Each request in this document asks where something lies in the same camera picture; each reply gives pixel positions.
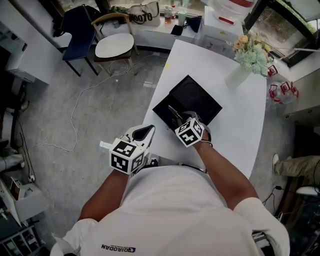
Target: black box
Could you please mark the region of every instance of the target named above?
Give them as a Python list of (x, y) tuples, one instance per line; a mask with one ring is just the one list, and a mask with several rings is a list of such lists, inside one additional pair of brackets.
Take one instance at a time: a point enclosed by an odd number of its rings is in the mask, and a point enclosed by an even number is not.
[(178, 113), (196, 112), (207, 126), (222, 107), (195, 80), (187, 75), (180, 81), (153, 111), (174, 131), (178, 128), (173, 122), (174, 114), (168, 105)]

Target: flower vase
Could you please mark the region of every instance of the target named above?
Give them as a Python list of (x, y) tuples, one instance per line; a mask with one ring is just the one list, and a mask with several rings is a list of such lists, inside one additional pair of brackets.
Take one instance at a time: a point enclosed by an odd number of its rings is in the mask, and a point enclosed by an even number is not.
[(224, 78), (224, 81), (230, 89), (236, 89), (248, 78), (250, 73), (250, 71), (239, 65)]

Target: gray floor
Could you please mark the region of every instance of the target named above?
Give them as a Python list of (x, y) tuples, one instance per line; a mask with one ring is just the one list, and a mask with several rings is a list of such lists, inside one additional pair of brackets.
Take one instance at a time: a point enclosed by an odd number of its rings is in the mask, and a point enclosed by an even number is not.
[[(153, 54), (140, 51), (133, 62)], [(54, 143), (72, 149), (76, 135), (70, 123), (72, 111), (80, 92), (98, 84), (108, 75), (100, 71), (96, 76), (83, 59), (73, 61), (81, 71), (78, 77), (63, 61), (54, 73), (50, 85), (30, 84), (27, 88), (29, 108), (21, 115), (26, 142), (31, 153), (36, 182), (50, 204), (37, 218), (39, 236), (48, 248), (54, 243), (51, 232), (64, 236), (79, 217), (84, 203), (97, 190), (111, 171), (107, 151), (99, 147), (100, 141), (113, 142), (128, 128), (143, 122), (155, 87), (159, 81), (165, 58), (148, 57), (136, 66), (137, 76), (131, 72), (111, 77), (100, 86), (85, 91), (74, 112), (73, 123), (78, 132), (77, 145), (72, 152), (53, 146), (34, 146)], [(112, 72), (126, 70), (123, 61), (112, 65)], [(277, 117), (267, 105), (257, 158), (250, 181), (260, 199), (264, 200), (275, 185), (284, 186), (286, 179), (272, 174), (272, 156), (275, 152), (286, 158), (293, 152), (294, 126)], [(281, 191), (275, 191), (275, 206)], [(266, 207), (273, 213), (270, 199)]]

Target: navy blue chair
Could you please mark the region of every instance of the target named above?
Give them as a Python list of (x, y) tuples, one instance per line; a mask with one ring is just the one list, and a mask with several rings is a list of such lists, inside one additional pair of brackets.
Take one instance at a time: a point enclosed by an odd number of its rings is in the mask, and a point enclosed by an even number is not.
[(61, 23), (61, 30), (72, 35), (62, 60), (80, 77), (81, 75), (69, 61), (84, 58), (93, 72), (98, 75), (87, 58), (90, 46), (95, 39), (96, 31), (91, 25), (91, 20), (86, 8), (81, 5), (65, 12)]

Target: person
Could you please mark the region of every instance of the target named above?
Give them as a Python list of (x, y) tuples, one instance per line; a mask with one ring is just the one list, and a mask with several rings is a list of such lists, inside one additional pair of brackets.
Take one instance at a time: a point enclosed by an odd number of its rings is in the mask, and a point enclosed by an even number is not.
[(272, 165), (273, 174), (289, 177), (305, 176), (314, 186), (320, 184), (319, 155), (309, 155), (279, 160), (279, 155), (274, 154)]
[(81, 256), (288, 256), (287, 230), (249, 180), (210, 143), (194, 148), (208, 174), (155, 166), (129, 180), (113, 170), (50, 255), (66, 254), (67, 242)]

